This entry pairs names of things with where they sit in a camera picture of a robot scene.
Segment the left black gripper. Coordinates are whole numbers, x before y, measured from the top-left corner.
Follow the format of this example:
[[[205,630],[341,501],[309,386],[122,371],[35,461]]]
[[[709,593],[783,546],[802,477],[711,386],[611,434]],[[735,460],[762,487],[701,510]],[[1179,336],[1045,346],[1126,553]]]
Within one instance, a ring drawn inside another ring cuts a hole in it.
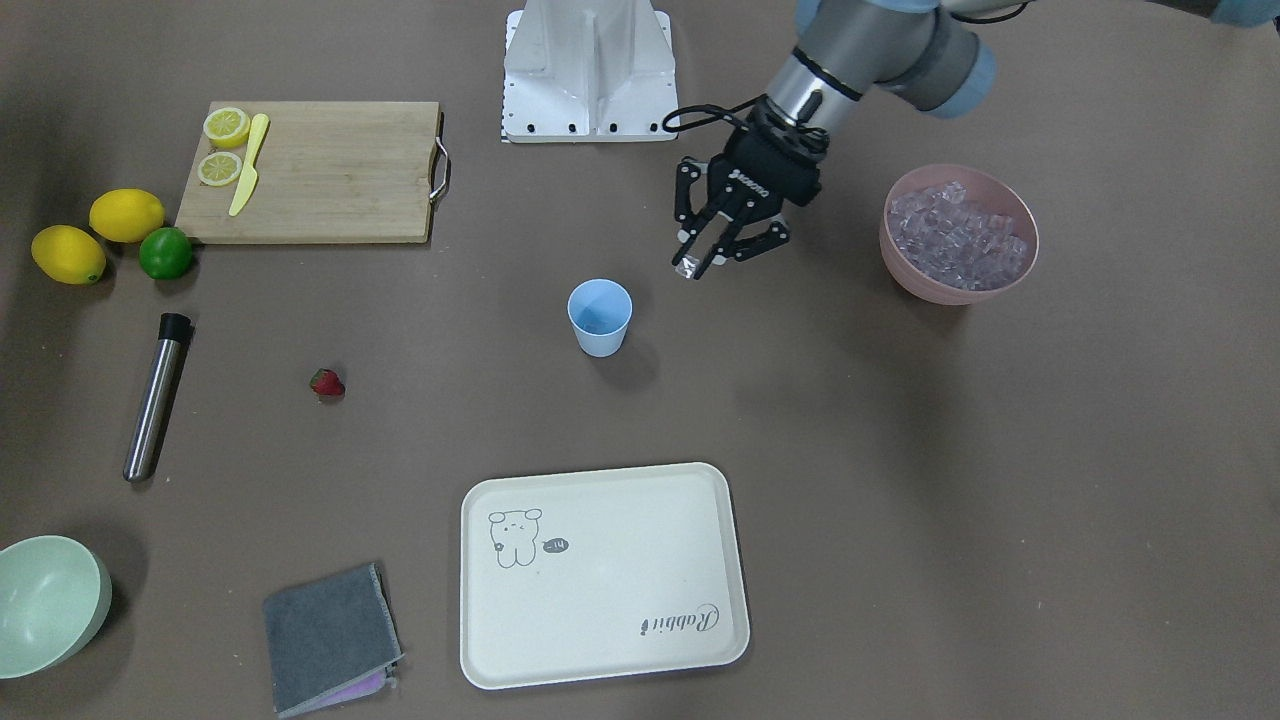
[[[735,108],[710,106],[710,115],[733,126],[723,151],[709,161],[684,158],[675,177],[675,219],[680,224],[680,247],[673,265],[691,252],[707,224],[721,213],[728,177],[769,202],[788,201],[808,205],[820,192],[819,164],[826,159],[826,129],[790,120],[771,100],[741,102]],[[707,179],[707,201],[694,210],[692,187]],[[791,228],[782,213],[744,222],[721,213],[695,265],[695,279],[713,266],[745,263],[791,240]]]

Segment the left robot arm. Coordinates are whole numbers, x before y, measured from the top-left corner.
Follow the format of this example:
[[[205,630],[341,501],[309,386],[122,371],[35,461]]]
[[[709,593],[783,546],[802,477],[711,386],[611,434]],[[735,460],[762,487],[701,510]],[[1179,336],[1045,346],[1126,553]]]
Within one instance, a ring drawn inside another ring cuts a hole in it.
[[[1025,9],[1024,1],[800,1],[795,45],[762,94],[731,108],[677,108],[660,122],[676,135],[713,122],[731,127],[710,160],[678,164],[673,265],[696,281],[716,264],[786,243],[782,209],[820,192],[831,136],[867,92],[940,119],[974,111],[998,73],[977,26]]]

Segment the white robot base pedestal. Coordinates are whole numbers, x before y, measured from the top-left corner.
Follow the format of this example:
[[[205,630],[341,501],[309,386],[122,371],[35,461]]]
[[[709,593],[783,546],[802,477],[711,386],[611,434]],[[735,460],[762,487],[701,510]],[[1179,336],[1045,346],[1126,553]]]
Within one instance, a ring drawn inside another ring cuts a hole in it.
[[[664,142],[678,105],[669,15],[649,1],[527,1],[504,23],[508,143]]]

